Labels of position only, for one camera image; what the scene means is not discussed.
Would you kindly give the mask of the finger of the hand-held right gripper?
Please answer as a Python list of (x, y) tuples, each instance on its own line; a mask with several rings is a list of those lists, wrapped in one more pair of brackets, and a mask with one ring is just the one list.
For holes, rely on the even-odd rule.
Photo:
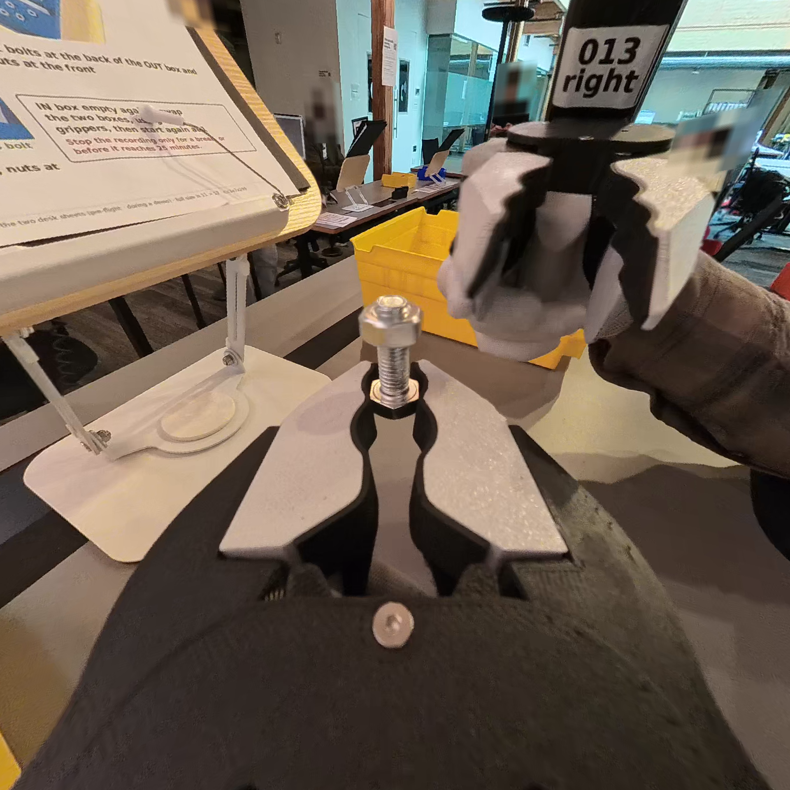
[(525, 251), (548, 194), (551, 158), (496, 137), (465, 154), (462, 174), (449, 296), (481, 299)]
[(713, 197), (694, 175), (651, 156), (611, 165), (598, 210), (613, 227), (609, 249), (630, 317), (653, 330), (696, 269)]

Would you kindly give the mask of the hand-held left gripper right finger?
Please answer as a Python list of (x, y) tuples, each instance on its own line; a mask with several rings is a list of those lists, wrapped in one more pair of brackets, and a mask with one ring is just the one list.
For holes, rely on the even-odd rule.
[(487, 399), (430, 361), (412, 437), (420, 453), (410, 536), (437, 593), (453, 593), (482, 566), (497, 581), (518, 563), (569, 562), (569, 547), (529, 465), (525, 432)]

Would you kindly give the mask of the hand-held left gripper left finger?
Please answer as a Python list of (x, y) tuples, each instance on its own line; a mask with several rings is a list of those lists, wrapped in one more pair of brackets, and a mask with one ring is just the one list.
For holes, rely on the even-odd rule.
[(370, 463), (373, 365), (360, 362), (282, 422), (221, 541), (221, 554), (311, 563), (367, 591), (379, 527)]

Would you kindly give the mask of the silver hex nut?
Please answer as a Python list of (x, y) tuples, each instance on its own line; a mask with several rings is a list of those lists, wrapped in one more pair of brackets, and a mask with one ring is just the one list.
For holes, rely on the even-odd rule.
[(405, 387), (385, 388), (385, 381), (375, 379), (370, 386), (371, 403), (386, 411), (402, 411), (414, 406), (420, 399), (420, 383), (409, 379)]

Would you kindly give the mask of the silver hex bolt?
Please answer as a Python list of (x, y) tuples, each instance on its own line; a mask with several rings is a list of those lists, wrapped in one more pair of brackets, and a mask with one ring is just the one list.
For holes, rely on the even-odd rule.
[(360, 313), (360, 335), (376, 350), (385, 388), (405, 387), (411, 378), (411, 348), (422, 325), (422, 309), (402, 295), (380, 296)]

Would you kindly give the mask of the person's right forearm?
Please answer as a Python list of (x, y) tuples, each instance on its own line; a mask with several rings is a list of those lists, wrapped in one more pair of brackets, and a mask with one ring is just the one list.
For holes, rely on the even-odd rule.
[(599, 376), (644, 392), (691, 441), (789, 478), (789, 305), (704, 251), (651, 330), (609, 319), (588, 355)]

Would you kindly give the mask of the person's right hand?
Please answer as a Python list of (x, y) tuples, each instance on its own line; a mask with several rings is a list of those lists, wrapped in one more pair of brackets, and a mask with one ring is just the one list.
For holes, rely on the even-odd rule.
[(537, 221), (523, 255), (481, 299), (449, 296), (449, 258), (441, 265), (438, 285), (449, 314), (469, 321), (479, 350), (518, 362), (530, 362), (554, 350), (562, 337), (591, 330), (586, 342), (615, 337), (630, 317), (615, 286), (615, 258), (603, 252), (604, 290), (593, 284), (597, 261), (584, 256), (594, 250), (589, 195), (549, 192), (537, 210)]

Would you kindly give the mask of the background office desk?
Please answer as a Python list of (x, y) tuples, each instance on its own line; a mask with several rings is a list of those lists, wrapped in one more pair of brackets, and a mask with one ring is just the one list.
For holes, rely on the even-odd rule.
[(425, 209), (436, 214), (451, 209), (458, 200), (461, 179), (446, 178), (440, 183), (418, 181), (405, 197), (394, 196), (395, 189), (381, 181), (352, 187), (348, 191), (331, 191), (321, 208), (319, 220), (309, 228), (307, 236), (349, 240), (377, 224), (395, 216)]

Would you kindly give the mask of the wooden document stand white base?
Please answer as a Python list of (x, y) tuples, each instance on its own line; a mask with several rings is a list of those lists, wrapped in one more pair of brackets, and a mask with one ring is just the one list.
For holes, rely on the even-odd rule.
[[(309, 230), (318, 187), (264, 210), (262, 199), (158, 221), (2, 246), (2, 340), (64, 421), (25, 484), (113, 560), (143, 559), (179, 513), (266, 429), (329, 380), (246, 345), (249, 252)], [(25, 332), (131, 291), (226, 262), (227, 328), (216, 350), (143, 384), (97, 418), (57, 391)]]

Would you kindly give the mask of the black backing board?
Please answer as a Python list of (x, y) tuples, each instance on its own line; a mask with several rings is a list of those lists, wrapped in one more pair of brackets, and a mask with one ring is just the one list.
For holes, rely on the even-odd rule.
[(207, 28), (187, 26), (186, 31), (232, 102), (291, 179), (297, 193), (304, 194), (315, 187), (307, 166), (220, 36)]

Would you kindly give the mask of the printed instruction sheet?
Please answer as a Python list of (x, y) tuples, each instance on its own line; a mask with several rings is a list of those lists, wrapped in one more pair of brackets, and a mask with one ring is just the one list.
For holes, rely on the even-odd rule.
[(300, 192), (168, 2), (1, 6), (2, 247)]

